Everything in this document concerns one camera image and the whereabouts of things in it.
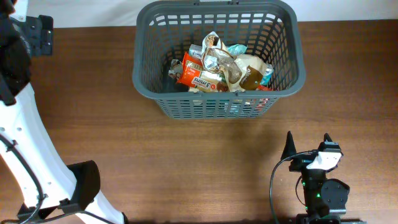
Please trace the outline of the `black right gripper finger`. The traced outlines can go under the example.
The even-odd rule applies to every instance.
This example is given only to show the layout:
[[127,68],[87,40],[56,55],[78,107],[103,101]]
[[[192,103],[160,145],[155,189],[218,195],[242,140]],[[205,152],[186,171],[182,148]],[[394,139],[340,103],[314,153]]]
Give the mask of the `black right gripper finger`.
[[318,147],[319,152],[341,152],[341,148],[337,142],[332,141],[328,133],[324,134],[323,142]]
[[294,144],[294,139],[291,131],[287,132],[284,150],[280,159],[283,161],[291,161],[296,155],[297,151]]

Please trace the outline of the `white tissue multipack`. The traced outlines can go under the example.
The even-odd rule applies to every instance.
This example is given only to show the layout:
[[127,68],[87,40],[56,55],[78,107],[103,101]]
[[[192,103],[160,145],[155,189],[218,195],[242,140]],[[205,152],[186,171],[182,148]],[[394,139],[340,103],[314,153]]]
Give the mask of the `white tissue multipack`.
[[[188,54],[196,59],[201,60],[202,58],[202,46],[191,44]],[[267,85],[268,81],[271,79],[272,74],[274,73],[274,69],[272,68],[271,64],[266,64],[266,72],[264,77],[262,78],[260,84],[261,85]]]

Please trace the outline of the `light teal wipes packet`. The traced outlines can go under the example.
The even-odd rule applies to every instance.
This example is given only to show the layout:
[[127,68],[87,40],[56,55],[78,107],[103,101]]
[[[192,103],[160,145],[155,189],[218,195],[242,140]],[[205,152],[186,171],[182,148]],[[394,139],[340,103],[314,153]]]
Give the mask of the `light teal wipes packet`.
[[232,56],[235,57],[241,54],[245,54],[247,51],[247,46],[243,44],[234,44],[227,47],[227,50]]

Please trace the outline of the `brown white snack bag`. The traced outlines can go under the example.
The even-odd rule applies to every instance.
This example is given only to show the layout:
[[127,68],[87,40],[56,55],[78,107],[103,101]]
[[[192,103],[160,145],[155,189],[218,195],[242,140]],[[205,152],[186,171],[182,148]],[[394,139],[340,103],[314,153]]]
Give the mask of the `brown white snack bag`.
[[203,68],[224,78],[231,92],[257,90],[266,72],[266,63],[255,55],[232,56],[216,32],[210,32],[202,40]]

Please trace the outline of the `orange spaghetti packet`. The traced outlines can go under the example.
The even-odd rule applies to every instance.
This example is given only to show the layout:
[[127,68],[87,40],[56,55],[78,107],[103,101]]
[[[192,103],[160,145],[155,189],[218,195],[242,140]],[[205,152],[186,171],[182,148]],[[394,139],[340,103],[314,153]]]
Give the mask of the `orange spaghetti packet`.
[[[199,59],[185,53],[183,60],[184,75],[180,84],[186,85],[193,92],[225,93],[231,92],[221,75],[208,72],[203,68]],[[269,91],[266,85],[261,85],[257,90]]]

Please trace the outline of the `beige brown snack bag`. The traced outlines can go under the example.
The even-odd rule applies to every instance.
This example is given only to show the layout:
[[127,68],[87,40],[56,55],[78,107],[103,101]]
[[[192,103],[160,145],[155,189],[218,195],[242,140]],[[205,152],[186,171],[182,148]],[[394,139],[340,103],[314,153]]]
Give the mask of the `beige brown snack bag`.
[[170,78],[173,78],[180,83],[184,75],[183,63],[180,60],[172,59],[168,75]]

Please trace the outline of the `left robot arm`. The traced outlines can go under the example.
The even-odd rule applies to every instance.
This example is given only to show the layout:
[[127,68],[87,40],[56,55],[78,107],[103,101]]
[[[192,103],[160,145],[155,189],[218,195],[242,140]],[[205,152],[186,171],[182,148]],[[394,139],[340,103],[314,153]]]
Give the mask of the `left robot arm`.
[[30,17],[27,1],[1,0],[1,157],[21,188],[17,223],[76,215],[85,223],[127,223],[100,189],[93,161],[65,164],[41,120],[31,85],[33,57],[51,55],[53,19]]

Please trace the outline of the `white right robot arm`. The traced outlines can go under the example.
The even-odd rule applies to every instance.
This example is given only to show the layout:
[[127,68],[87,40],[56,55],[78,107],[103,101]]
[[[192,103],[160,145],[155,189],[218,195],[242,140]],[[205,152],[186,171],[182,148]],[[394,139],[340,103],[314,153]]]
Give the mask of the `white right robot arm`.
[[338,167],[343,157],[341,148],[331,137],[324,134],[317,149],[297,152],[293,135],[287,133],[281,161],[289,161],[289,171],[299,172],[297,181],[302,184],[305,214],[298,214],[298,224],[363,224],[362,220],[344,220],[350,187],[326,174]]

